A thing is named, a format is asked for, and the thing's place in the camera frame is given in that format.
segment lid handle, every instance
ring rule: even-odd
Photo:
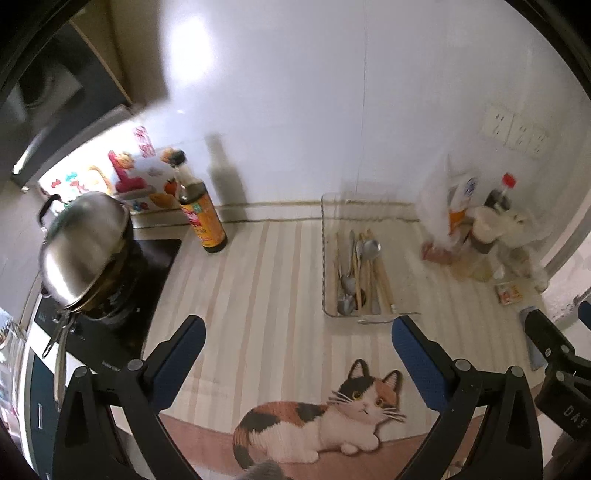
[[[53,202],[61,202],[61,197],[57,193],[54,193],[53,195],[51,195],[51,197],[47,199],[47,201],[41,207],[41,210],[39,210],[39,215],[37,215],[37,222],[39,223],[41,230],[43,230],[45,233],[47,233],[47,228],[43,223],[43,217],[45,217],[47,211],[49,210],[49,207]]]

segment clear plastic tray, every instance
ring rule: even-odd
[[[323,310],[330,317],[355,318],[361,321],[378,322],[392,319],[390,309],[381,294],[374,277],[375,288],[369,289],[369,264],[362,265],[361,287],[374,293],[366,298],[375,297],[378,292],[380,313],[372,313],[370,302],[358,312],[349,316],[337,312],[337,300],[343,294],[339,281],[338,264],[342,271],[348,268],[350,253],[349,232],[353,230],[358,238],[361,232],[371,229],[380,242],[381,258],[391,285],[392,295],[398,313],[411,313],[417,310],[418,299],[412,285],[412,275],[405,249],[418,251],[420,243],[401,247],[397,229],[408,222],[418,222],[414,206],[409,203],[393,201],[387,197],[356,196],[328,193],[322,197],[322,237],[323,237]],[[338,259],[337,240],[339,237]]]

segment metal screw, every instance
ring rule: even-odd
[[[134,358],[133,360],[130,360],[127,364],[127,370],[130,370],[132,372],[135,372],[136,370],[139,370],[140,368],[142,368],[144,362],[142,360],[140,360],[139,358]]]
[[[78,367],[74,370],[74,376],[76,378],[84,377],[88,373],[88,369],[86,367]]]
[[[516,377],[523,377],[523,370],[521,369],[521,367],[518,367],[517,365],[513,365],[511,367],[511,373]]]
[[[470,370],[470,367],[472,367],[472,365],[468,360],[464,360],[463,358],[456,360],[456,368],[458,370],[461,370],[462,372],[467,372],[468,370]]]

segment cat illustration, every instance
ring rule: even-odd
[[[275,401],[249,411],[234,431],[234,457],[247,469],[254,464],[250,445],[281,463],[313,463],[323,450],[371,452],[379,446],[378,424],[405,419],[398,412],[401,380],[398,370],[381,380],[372,377],[357,359],[326,404]]]

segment drawer handle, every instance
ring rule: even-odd
[[[37,404],[37,428],[43,430],[43,405]]]

